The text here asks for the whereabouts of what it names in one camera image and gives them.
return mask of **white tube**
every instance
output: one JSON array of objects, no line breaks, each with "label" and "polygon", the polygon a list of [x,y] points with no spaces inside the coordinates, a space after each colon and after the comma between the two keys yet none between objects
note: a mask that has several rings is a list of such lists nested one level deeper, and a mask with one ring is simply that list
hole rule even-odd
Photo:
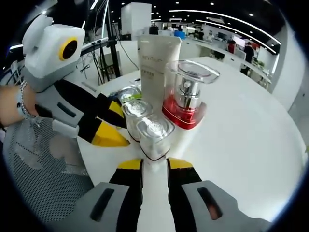
[{"label": "white tube", "polygon": [[181,42],[179,37],[159,35],[138,39],[142,97],[154,112],[161,112],[163,104],[165,65],[179,59]]}]

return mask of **jar lid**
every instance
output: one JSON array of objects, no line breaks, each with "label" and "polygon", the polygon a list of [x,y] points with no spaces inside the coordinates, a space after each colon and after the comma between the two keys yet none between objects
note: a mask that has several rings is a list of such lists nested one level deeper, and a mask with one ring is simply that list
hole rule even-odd
[{"label": "jar lid", "polygon": [[154,141],[160,141],[168,137],[175,129],[175,126],[162,116],[155,114],[144,117],[138,124],[139,132]]},{"label": "jar lid", "polygon": [[167,64],[167,68],[185,79],[205,84],[216,81],[220,76],[217,70],[191,60],[173,61]]},{"label": "jar lid", "polygon": [[122,105],[123,112],[131,117],[144,117],[152,113],[152,106],[142,100],[142,99],[134,99],[132,101],[128,101]]}]

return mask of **robot finger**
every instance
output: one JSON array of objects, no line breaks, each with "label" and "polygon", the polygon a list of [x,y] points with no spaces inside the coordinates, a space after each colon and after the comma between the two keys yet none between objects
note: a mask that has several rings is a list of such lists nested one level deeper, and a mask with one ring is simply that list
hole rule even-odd
[{"label": "robot finger", "polygon": [[85,114],[78,125],[78,136],[95,146],[124,147],[130,145],[130,142],[118,132],[116,127],[94,115]]},{"label": "robot finger", "polygon": [[55,88],[61,97],[76,109],[85,114],[96,115],[112,125],[126,128],[126,120],[120,105],[104,94],[94,97],[83,88],[66,80],[57,81]]}]

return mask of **monitor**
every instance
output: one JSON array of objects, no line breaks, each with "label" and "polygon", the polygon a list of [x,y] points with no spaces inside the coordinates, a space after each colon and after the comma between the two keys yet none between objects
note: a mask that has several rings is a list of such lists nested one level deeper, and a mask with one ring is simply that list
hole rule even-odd
[{"label": "monitor", "polygon": [[226,37],[225,34],[218,32],[218,38],[225,39],[225,37]]},{"label": "monitor", "polygon": [[246,46],[246,41],[237,37],[237,36],[233,36],[233,40],[236,42],[236,44],[238,44],[241,47],[245,47]]}]

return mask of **gray pad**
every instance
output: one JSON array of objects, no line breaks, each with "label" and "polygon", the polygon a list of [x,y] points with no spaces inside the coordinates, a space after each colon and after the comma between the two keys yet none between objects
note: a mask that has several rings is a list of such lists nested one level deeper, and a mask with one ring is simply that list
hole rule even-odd
[{"label": "gray pad", "polygon": [[[197,232],[264,232],[270,223],[260,218],[250,218],[238,209],[235,198],[211,181],[182,185],[191,205]],[[219,206],[222,216],[212,220],[199,191],[206,188]]]},{"label": "gray pad", "polygon": [[[77,200],[74,211],[62,221],[49,223],[54,231],[101,231],[116,232],[118,215],[129,186],[100,183]],[[104,194],[109,192],[109,200]],[[101,217],[93,219],[93,212],[101,200],[106,200],[106,207],[99,210]]]}]

